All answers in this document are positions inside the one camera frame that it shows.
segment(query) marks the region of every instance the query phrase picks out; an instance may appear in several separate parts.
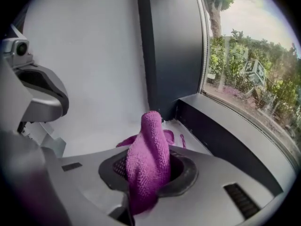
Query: black slot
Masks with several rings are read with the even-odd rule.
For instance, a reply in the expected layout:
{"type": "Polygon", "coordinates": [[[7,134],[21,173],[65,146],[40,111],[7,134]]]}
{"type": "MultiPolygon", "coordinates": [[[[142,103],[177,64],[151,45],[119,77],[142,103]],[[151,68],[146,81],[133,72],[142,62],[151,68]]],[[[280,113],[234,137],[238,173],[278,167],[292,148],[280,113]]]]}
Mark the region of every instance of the black slot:
{"type": "Polygon", "coordinates": [[[81,166],[82,165],[79,162],[76,162],[76,163],[71,163],[71,164],[68,164],[68,165],[64,165],[64,166],[62,166],[62,168],[63,168],[63,171],[70,171],[70,170],[79,168],[81,166]]]}
{"type": "Polygon", "coordinates": [[[254,203],[237,183],[226,185],[224,186],[224,189],[245,219],[252,217],[260,211],[260,208],[256,203],[254,203]]]}
{"type": "Polygon", "coordinates": [[[109,216],[125,225],[135,226],[135,220],[130,214],[128,207],[118,207],[109,216]]]}

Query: sky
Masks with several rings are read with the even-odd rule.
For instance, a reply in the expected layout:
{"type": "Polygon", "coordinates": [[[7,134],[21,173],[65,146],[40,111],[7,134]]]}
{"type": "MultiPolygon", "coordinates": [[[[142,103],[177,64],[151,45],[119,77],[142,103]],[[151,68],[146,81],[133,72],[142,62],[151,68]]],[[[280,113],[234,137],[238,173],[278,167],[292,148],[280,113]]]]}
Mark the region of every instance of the sky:
{"type": "Polygon", "coordinates": [[[244,35],[252,39],[266,39],[287,49],[294,43],[298,57],[301,56],[301,47],[291,26],[272,0],[234,0],[229,9],[221,12],[221,25],[222,35],[231,35],[235,29],[244,31],[244,35]]]}

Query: dark gray panel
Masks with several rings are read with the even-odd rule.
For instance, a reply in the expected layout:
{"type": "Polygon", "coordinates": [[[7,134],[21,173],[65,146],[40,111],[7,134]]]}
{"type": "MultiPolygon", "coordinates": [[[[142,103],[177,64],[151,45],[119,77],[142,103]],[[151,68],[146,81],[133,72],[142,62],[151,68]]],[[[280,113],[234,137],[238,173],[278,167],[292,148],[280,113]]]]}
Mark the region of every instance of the dark gray panel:
{"type": "Polygon", "coordinates": [[[174,118],[175,101],[198,91],[202,23],[197,0],[138,0],[151,110],[174,118]]]}
{"type": "Polygon", "coordinates": [[[255,127],[241,114],[208,96],[197,93],[180,100],[208,116],[252,151],[273,175],[284,192],[291,188],[296,179],[296,172],[285,154],[263,131],[255,127]]]}
{"type": "Polygon", "coordinates": [[[216,157],[220,157],[267,187],[274,196],[282,188],[266,166],[224,127],[189,104],[179,100],[177,119],[216,157]]]}

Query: gray machine housing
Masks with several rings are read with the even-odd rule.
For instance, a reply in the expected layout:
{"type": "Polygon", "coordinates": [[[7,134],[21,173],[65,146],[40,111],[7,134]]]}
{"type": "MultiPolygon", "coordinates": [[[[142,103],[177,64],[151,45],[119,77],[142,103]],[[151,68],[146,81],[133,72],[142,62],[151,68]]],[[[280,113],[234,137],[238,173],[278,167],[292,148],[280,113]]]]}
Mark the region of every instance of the gray machine housing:
{"type": "Polygon", "coordinates": [[[32,95],[22,121],[48,122],[64,116],[69,99],[62,81],[52,70],[34,63],[28,51],[29,41],[13,25],[2,40],[1,49],[3,58],[32,95]]]}
{"type": "MultiPolygon", "coordinates": [[[[116,219],[122,211],[116,212],[128,209],[128,195],[111,190],[99,176],[98,169],[104,160],[127,150],[128,146],[58,159],[51,149],[38,147],[32,140],[19,135],[1,133],[0,142],[1,168],[6,168],[6,180],[16,194],[22,194],[20,187],[26,183],[31,192],[26,192],[30,197],[25,197],[22,203],[30,214],[43,215],[43,218],[38,217],[43,224],[53,214],[57,214],[56,219],[52,218],[49,223],[65,220],[66,225],[74,226],[119,224],[116,219]],[[43,200],[41,207],[34,206],[40,204],[34,199],[38,195],[39,200],[43,200]]],[[[250,225],[250,222],[257,225],[266,220],[245,219],[224,187],[238,184],[260,210],[274,198],[267,188],[220,158],[176,146],[170,146],[170,149],[194,161],[198,169],[197,180],[185,193],[159,198],[153,209],[135,215],[132,221],[136,226],[232,226],[250,225]]]]}

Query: vent grille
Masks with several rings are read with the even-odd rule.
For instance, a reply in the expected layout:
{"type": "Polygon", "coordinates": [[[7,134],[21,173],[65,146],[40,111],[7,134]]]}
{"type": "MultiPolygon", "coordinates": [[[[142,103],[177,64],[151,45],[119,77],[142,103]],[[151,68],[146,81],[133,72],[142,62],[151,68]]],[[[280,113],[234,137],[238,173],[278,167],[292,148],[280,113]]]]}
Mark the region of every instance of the vent grille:
{"type": "Polygon", "coordinates": [[[125,180],[127,180],[126,160],[127,157],[125,156],[113,164],[113,171],[125,180]]]}
{"type": "Polygon", "coordinates": [[[224,189],[233,200],[239,211],[248,219],[260,211],[260,208],[252,201],[252,199],[244,192],[244,190],[236,183],[224,186],[224,189]]]}

